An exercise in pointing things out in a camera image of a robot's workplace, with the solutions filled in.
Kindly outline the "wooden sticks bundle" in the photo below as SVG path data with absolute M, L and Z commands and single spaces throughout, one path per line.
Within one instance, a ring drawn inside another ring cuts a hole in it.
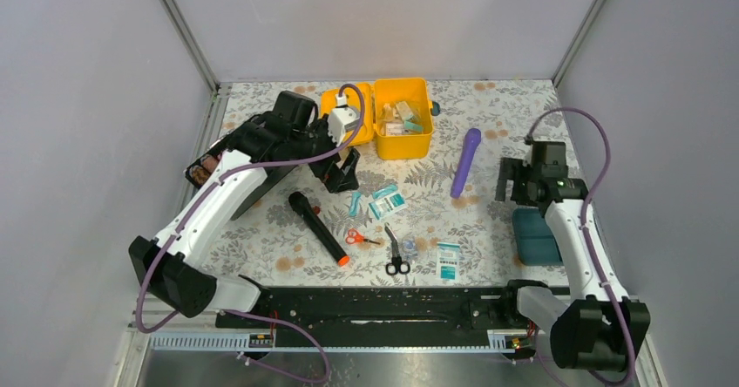
M 384 104 L 382 110 L 380 111 L 380 117 L 378 118 L 379 134 L 386 135 L 386 126 L 389 123 L 392 123 L 395 119 L 396 117 L 394 106 L 389 103 Z

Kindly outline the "boxed bandage pack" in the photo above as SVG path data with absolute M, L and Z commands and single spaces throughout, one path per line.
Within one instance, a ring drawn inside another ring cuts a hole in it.
M 395 104 L 397 116 L 402 121 L 412 121 L 416 117 L 416 112 L 407 101 L 398 101 Z

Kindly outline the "white blue medicine packet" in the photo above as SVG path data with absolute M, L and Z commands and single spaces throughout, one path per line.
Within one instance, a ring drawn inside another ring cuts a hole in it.
M 408 133 L 404 122 L 387 122 L 383 125 L 384 136 L 397 137 Z

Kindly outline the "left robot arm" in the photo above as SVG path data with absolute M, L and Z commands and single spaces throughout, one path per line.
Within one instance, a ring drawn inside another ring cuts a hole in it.
M 218 163 L 184 209 L 153 238 L 137 237 L 128 252 L 140 284 L 136 321 L 152 294 L 174 313 L 194 317 L 205 310 L 236 310 L 248 326 L 270 315 L 268 300 L 247 279 L 209 273 L 207 251 L 224 225 L 243 214 L 299 165 L 309 165 L 331 193 L 357 188 L 358 154 L 339 153 L 358 136 L 366 104 L 351 106 L 343 85 L 336 107 L 320 114 L 311 98 L 281 92 L 274 107 L 242 123 L 211 148 Z

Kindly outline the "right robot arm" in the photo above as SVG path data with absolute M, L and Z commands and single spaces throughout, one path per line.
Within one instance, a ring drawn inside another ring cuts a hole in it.
M 628 372 L 651 317 L 618 281 L 588 195 L 585 181 L 569 174 L 563 142 L 533 141 L 525 158 L 501 159 L 495 198 L 539 210 L 566 268 L 571 300 L 564 303 L 543 282 L 511 280 L 499 314 L 513 328 L 531 322 L 544 330 L 561 369 Z

